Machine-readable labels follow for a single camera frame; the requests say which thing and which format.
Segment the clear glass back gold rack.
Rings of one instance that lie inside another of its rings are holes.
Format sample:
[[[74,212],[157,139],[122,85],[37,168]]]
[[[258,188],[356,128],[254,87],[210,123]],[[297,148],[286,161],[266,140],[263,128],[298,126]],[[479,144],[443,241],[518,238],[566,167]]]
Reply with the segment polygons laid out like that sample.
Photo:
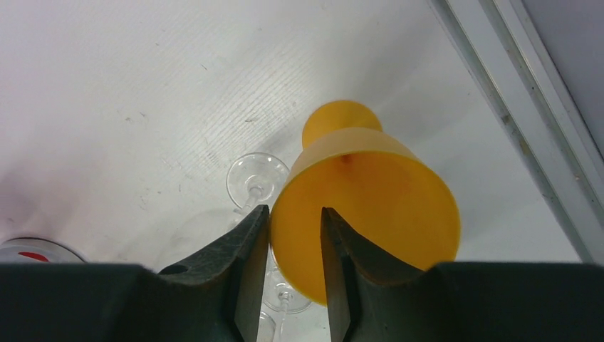
[[[161,245],[154,268],[159,271],[205,247],[235,228],[257,205],[273,205],[288,174],[288,166],[268,153],[241,156],[226,174],[226,191],[233,204],[188,219]]]

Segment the clear glass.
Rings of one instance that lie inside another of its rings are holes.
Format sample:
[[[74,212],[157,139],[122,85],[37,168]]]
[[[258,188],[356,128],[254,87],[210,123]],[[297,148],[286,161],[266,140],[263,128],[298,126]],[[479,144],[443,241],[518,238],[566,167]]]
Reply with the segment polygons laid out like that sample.
[[[263,303],[276,312],[276,330],[273,341],[283,340],[283,325],[287,315],[299,314],[311,304],[311,300],[290,285],[278,267],[274,251],[269,247],[264,278]]]

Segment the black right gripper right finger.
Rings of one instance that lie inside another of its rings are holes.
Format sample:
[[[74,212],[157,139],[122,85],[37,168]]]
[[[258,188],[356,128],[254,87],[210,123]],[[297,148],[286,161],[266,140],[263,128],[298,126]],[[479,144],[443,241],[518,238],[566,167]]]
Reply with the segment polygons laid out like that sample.
[[[422,271],[321,213],[333,341],[601,341],[595,264],[442,262]]]

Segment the yellow wine glass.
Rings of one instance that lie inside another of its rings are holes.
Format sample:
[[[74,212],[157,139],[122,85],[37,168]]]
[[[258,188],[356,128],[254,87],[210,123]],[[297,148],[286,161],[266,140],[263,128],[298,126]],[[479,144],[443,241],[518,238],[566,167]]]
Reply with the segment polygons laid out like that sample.
[[[303,127],[302,146],[270,221],[276,263],[298,292],[327,303],[320,238],[325,207],[418,269],[456,258],[462,221],[452,191],[385,133],[368,107],[351,100],[322,105]]]

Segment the clear champagne flute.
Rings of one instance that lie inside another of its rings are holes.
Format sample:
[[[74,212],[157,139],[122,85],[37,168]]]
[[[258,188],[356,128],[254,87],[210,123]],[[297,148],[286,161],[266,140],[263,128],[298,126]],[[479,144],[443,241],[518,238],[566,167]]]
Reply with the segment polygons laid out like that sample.
[[[276,332],[276,323],[270,315],[264,311],[259,314],[259,326],[256,341],[257,342],[273,342]]]

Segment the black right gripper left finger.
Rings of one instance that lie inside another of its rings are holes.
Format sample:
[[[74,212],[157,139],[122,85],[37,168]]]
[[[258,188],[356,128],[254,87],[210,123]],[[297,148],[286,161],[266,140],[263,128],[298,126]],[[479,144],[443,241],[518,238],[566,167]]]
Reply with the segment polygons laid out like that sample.
[[[255,341],[269,208],[198,252],[139,264],[1,265],[3,341]]]

